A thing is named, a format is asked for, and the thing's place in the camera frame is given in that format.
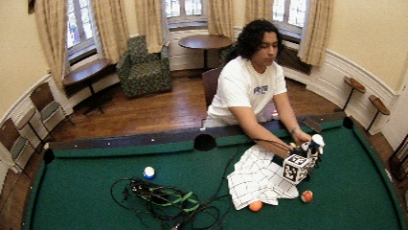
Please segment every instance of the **round wooden table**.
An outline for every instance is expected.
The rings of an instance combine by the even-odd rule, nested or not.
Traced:
[[[204,69],[208,69],[207,66],[207,51],[212,49],[222,49],[229,47],[233,44],[232,40],[217,34],[197,34],[184,37],[179,41],[179,45],[189,49],[201,49],[204,50]]]

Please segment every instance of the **green armchair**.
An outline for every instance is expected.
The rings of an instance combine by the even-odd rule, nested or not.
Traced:
[[[145,36],[129,38],[129,50],[117,62],[117,76],[128,98],[171,91],[171,63],[168,47],[161,53],[149,54]]]

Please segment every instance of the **curtain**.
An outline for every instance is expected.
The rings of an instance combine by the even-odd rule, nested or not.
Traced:
[[[208,31],[212,35],[224,35],[232,40],[234,36],[234,11],[233,0],[208,0]]]
[[[148,52],[159,53],[169,40],[167,3],[163,0],[137,1],[140,34],[145,35]]]
[[[63,78],[70,69],[67,52],[67,0],[38,0],[36,21],[51,75],[63,89]]]
[[[92,12],[104,47],[104,57],[117,63],[128,50],[128,26],[123,0],[92,0]]]
[[[330,36],[333,0],[310,0],[298,56],[311,65],[322,65]]]
[[[245,21],[250,23],[256,19],[272,21],[273,0],[246,0]]]

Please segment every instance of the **bar stool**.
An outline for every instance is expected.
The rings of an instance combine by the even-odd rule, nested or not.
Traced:
[[[385,115],[391,115],[391,111],[387,109],[386,105],[383,104],[382,99],[379,99],[375,95],[371,95],[371,96],[369,97],[369,99],[370,99],[370,101],[373,102],[374,106],[377,107],[378,112],[377,112],[377,114],[375,114],[375,116],[374,116],[373,122],[371,122],[371,124],[370,124],[370,126],[369,126],[369,129],[367,129],[367,132],[370,131],[371,126],[373,126],[373,124],[374,124],[374,122],[375,122],[375,119],[378,118],[378,115],[379,115],[381,112],[382,112]]]
[[[355,90],[358,90],[361,93],[366,93],[366,87],[359,83],[358,80],[355,80],[354,78],[345,77],[345,81],[350,86],[353,86],[353,91],[350,92],[349,99],[343,107],[343,111],[346,110],[347,104],[353,98]]]

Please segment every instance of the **radiator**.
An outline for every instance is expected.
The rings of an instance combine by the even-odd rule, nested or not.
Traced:
[[[310,75],[311,65],[301,61],[297,49],[286,46],[277,61],[280,65]]]

